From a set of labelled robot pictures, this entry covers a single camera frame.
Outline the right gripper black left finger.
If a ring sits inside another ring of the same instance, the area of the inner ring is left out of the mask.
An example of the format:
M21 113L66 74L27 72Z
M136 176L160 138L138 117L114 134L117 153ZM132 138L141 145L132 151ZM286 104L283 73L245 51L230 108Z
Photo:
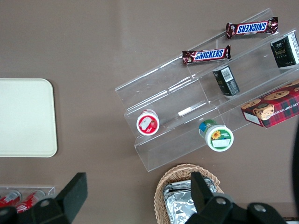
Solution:
M77 173L54 198L45 198L18 214L20 224L71 224L88 196L87 175Z

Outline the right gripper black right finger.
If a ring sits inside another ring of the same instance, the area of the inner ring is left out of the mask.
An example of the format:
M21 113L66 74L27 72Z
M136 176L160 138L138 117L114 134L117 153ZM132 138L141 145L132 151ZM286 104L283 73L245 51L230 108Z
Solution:
M191 173L191 197L196 213L187 224L247 224L247 212L224 194L213 194L199 172Z

